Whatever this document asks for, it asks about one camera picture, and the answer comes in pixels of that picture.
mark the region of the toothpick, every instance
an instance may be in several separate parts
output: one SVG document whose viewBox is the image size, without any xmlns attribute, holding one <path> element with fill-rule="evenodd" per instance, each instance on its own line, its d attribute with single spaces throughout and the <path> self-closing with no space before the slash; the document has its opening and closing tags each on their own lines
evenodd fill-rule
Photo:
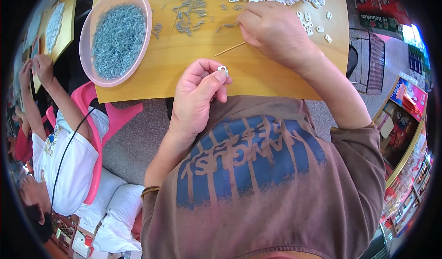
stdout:
<svg viewBox="0 0 442 259">
<path fill-rule="evenodd" d="M 170 29 L 170 34 L 169 34 L 169 38 L 168 38 L 168 39 L 170 39 L 170 36 L 172 35 L 173 27 L 174 27 L 174 25 L 175 25 L 176 19 L 178 18 L 178 13 L 180 12 L 180 7 L 181 7 L 181 6 L 179 6 L 178 9 L 176 10 L 175 21 L 173 22 L 173 24 L 172 24 L 172 28 Z"/>
<path fill-rule="evenodd" d="M 238 45 L 236 45 L 236 46 L 233 46 L 233 47 L 231 47 L 231 48 L 228 48 L 227 50 L 225 50 L 224 52 L 220 52 L 220 53 L 217 54 L 216 56 L 219 56 L 219 55 L 221 55 L 221 54 L 223 54 L 223 53 L 225 53 L 225 52 L 228 52 L 228 51 L 230 51 L 230 50 L 232 50 L 232 49 L 234 49 L 234 48 L 236 48 L 236 47 L 238 47 L 238 46 L 241 46 L 242 44 L 246 44 L 246 42 L 242 42 L 241 44 L 238 44 Z"/>
</svg>

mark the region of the heineken logo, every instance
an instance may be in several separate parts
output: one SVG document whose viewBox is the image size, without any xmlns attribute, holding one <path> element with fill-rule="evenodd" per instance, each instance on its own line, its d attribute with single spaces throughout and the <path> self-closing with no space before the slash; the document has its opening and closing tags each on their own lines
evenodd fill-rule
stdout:
<svg viewBox="0 0 442 259">
<path fill-rule="evenodd" d="M 381 16 L 361 15 L 361 18 L 362 19 L 375 20 L 375 21 L 381 21 L 382 22 L 382 17 Z"/>
</svg>

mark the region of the brown t-shirt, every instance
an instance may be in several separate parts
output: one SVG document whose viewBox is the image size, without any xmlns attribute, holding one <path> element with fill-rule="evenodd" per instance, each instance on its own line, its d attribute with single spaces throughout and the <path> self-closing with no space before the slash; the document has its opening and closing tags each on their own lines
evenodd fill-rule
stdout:
<svg viewBox="0 0 442 259">
<path fill-rule="evenodd" d="M 304 101 L 214 102 L 190 154 L 143 201 L 146 258 L 249 258 L 301 251 L 355 259 L 385 191 L 379 131 L 316 135 Z"/>
</svg>

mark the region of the heineken box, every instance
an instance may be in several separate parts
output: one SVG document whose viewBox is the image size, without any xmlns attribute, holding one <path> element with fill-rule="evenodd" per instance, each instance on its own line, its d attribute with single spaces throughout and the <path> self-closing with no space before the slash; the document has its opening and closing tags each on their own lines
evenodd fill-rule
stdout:
<svg viewBox="0 0 442 259">
<path fill-rule="evenodd" d="M 404 39 L 402 34 L 402 26 L 392 17 L 384 17 L 378 15 L 360 14 L 359 20 L 361 26 L 366 28 L 384 29 L 397 33 L 401 39 Z"/>
</svg>

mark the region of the wooden table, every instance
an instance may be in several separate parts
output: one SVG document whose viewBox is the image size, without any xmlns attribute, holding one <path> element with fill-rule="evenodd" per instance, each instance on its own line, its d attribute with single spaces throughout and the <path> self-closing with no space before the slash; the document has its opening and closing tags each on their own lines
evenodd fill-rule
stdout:
<svg viewBox="0 0 442 259">
<path fill-rule="evenodd" d="M 49 23 L 49 19 L 53 13 L 54 7 L 47 9 L 41 16 L 40 27 L 38 28 L 38 36 L 40 37 L 41 53 L 52 57 L 53 61 L 57 61 L 61 53 L 74 41 L 74 17 L 75 17 L 75 5 L 77 0 L 58 0 L 64 3 L 63 17 L 61 19 L 60 34 L 57 36 L 55 45 L 52 48 L 52 54 L 49 54 L 46 46 L 45 31 Z M 41 83 L 37 76 L 33 77 L 35 92 L 40 89 Z"/>
<path fill-rule="evenodd" d="M 152 25 L 163 24 L 160 39 L 151 35 L 146 54 L 135 73 L 125 82 L 111 88 L 96 86 L 100 103 L 149 99 L 174 96 L 175 86 L 184 69 L 200 57 L 213 58 L 232 46 L 243 42 L 239 26 L 222 27 L 233 24 L 236 16 L 242 12 L 233 10 L 235 5 L 244 6 L 246 2 L 230 3 L 228 0 L 205 0 L 207 16 L 205 24 L 189 37 L 180 34 L 174 27 L 176 12 L 173 7 L 180 6 L 182 0 L 149 0 L 152 9 Z M 294 11 L 309 12 L 314 26 L 324 26 L 324 33 L 316 31 L 311 39 L 326 56 L 346 73 L 348 60 L 348 15 L 346 0 L 325 0 L 326 5 L 316 9 L 310 3 L 297 2 Z M 224 3 L 227 10 L 221 9 Z M 333 14 L 332 20 L 326 19 L 326 13 Z M 196 13 L 191 14 L 192 25 L 200 21 Z M 332 43 L 324 40 L 330 35 Z M 233 84 L 229 86 L 229 95 L 285 96 L 302 99 L 320 100 L 318 94 L 298 75 L 264 57 L 258 50 L 244 44 L 215 58 L 229 69 Z"/>
</svg>

